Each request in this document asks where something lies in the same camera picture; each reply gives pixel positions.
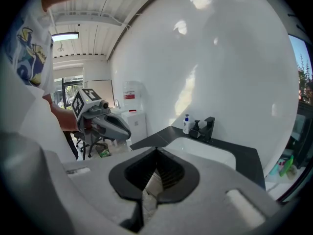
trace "white curved wall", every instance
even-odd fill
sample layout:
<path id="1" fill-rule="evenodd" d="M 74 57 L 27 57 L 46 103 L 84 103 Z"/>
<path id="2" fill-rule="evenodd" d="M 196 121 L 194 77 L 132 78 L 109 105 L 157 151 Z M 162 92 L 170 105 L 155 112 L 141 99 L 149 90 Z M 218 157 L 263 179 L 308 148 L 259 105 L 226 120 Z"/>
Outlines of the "white curved wall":
<path id="1" fill-rule="evenodd" d="M 123 81 L 142 82 L 149 135 L 181 128 L 185 113 L 213 116 L 213 137 L 256 148 L 265 175 L 291 134 L 296 61 L 266 0 L 157 0 L 122 38 L 111 72 L 117 99 Z"/>

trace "office chair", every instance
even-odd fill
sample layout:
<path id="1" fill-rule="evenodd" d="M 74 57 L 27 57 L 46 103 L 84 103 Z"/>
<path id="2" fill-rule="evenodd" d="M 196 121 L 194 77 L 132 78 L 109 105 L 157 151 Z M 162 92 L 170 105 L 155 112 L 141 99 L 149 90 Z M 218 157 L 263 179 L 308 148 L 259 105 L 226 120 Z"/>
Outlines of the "office chair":
<path id="1" fill-rule="evenodd" d="M 83 152 L 83 160 L 85 160 L 85 156 L 86 156 L 86 148 L 89 147 L 89 153 L 88 153 L 88 157 L 91 158 L 91 150 L 95 145 L 99 145 L 99 146 L 103 146 L 104 148 L 108 149 L 108 144 L 105 143 L 105 140 L 102 136 L 100 136 L 99 134 L 95 134 L 95 140 L 94 142 L 90 145 L 87 144 L 85 141 L 85 135 L 79 131 L 74 132 L 74 137 L 77 139 L 77 144 L 76 147 L 78 147 L 78 143 L 80 141 L 83 142 L 83 147 L 80 148 L 80 152 Z"/>

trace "sink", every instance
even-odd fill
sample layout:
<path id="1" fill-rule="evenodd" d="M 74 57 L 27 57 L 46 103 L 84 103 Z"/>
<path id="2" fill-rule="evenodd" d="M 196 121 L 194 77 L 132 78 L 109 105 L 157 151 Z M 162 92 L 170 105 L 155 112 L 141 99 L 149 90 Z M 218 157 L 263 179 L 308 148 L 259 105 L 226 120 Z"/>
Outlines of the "sink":
<path id="1" fill-rule="evenodd" d="M 167 149 L 184 151 L 198 157 L 223 163 L 234 170 L 236 169 L 236 158 L 232 153 L 199 141 L 177 138 L 165 147 L 165 150 Z"/>
<path id="2" fill-rule="evenodd" d="M 123 108 L 110 108 L 111 113 L 115 114 L 115 115 L 121 115 L 123 112 L 126 112 L 127 110 L 123 109 Z"/>

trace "graphic print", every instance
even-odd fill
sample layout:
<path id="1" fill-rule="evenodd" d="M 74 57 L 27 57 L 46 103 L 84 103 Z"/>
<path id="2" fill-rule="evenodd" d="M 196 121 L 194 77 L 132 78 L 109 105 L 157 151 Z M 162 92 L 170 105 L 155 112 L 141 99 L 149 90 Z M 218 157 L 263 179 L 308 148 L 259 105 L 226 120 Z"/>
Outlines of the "graphic print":
<path id="1" fill-rule="evenodd" d="M 84 101 L 82 100 L 82 97 L 80 96 L 80 94 L 77 93 L 72 102 L 72 109 L 74 110 L 74 113 L 77 118 L 80 112 L 82 111 L 83 106 L 84 106 Z"/>
<path id="2" fill-rule="evenodd" d="M 101 97 L 93 89 L 82 89 L 91 101 L 99 100 Z"/>
<path id="3" fill-rule="evenodd" d="M 34 39 L 34 31 L 30 27 L 23 26 L 24 20 L 22 16 L 18 16 L 5 37 L 5 52 L 13 69 L 16 70 L 23 82 L 26 85 L 39 86 L 49 47 L 44 46 L 44 49 L 39 45 L 38 41 Z"/>

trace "soap dispenser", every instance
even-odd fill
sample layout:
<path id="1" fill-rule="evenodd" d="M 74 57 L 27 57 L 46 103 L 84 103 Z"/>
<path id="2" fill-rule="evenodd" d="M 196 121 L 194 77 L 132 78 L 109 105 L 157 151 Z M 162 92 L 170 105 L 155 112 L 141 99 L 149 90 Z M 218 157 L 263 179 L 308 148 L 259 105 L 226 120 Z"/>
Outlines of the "soap dispenser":
<path id="1" fill-rule="evenodd" d="M 200 137 L 200 131 L 199 131 L 199 122 L 200 120 L 195 120 L 195 125 L 194 127 L 190 130 L 189 135 L 194 138 L 197 139 L 198 137 Z"/>
<path id="2" fill-rule="evenodd" d="M 189 130 L 190 130 L 190 121 L 189 121 L 189 118 L 188 118 L 188 116 L 189 116 L 189 114 L 185 114 L 185 119 L 184 119 L 184 121 L 183 121 L 183 123 L 182 123 L 182 132 L 184 133 L 184 134 L 189 134 Z"/>

